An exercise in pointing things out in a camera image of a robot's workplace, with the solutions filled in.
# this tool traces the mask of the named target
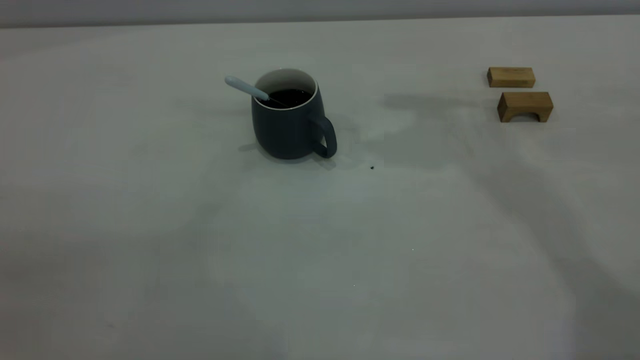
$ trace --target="spoon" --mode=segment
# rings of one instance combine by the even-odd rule
[[[269,95],[266,92],[258,89],[255,86],[251,86],[251,85],[245,83],[244,81],[238,79],[235,76],[225,76],[225,82],[227,83],[228,86],[231,86],[232,88],[236,88],[236,89],[238,89],[238,90],[240,90],[240,91],[242,91],[244,93],[247,93],[247,94],[249,94],[251,96],[254,96],[254,97],[256,97],[256,98],[258,98],[260,100],[264,100],[264,101],[271,100],[271,101],[277,102],[278,104],[284,106],[285,108],[289,108],[290,107],[288,105],[285,105],[285,104],[281,103],[280,101],[277,101],[276,99],[270,98]]]

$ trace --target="dark gray mug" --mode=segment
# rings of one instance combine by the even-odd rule
[[[331,122],[324,117],[324,107],[317,81],[298,69],[268,72],[255,87],[272,94],[296,89],[313,94],[307,102],[287,109],[270,108],[252,97],[253,130],[262,148],[278,159],[298,159],[311,152],[331,158],[337,144]],[[326,146],[321,143],[324,137]]]

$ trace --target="gray wall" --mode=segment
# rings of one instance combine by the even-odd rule
[[[638,0],[0,0],[0,26],[640,13]]]

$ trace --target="coffee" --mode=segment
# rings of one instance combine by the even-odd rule
[[[312,95],[310,93],[303,90],[287,89],[287,90],[274,91],[270,93],[269,94],[270,100],[267,100],[267,101],[258,100],[258,101],[260,101],[260,103],[263,104],[264,106],[268,106],[270,108],[288,109],[288,108],[295,108],[298,105],[304,104],[305,102],[309,101],[309,99],[311,99],[311,96]]]

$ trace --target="wooden block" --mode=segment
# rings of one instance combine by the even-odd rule
[[[492,88],[532,88],[536,83],[530,67],[490,67],[486,77]]]
[[[501,122],[509,122],[521,113],[537,114],[539,122],[547,122],[553,109],[548,92],[503,92],[498,103]]]

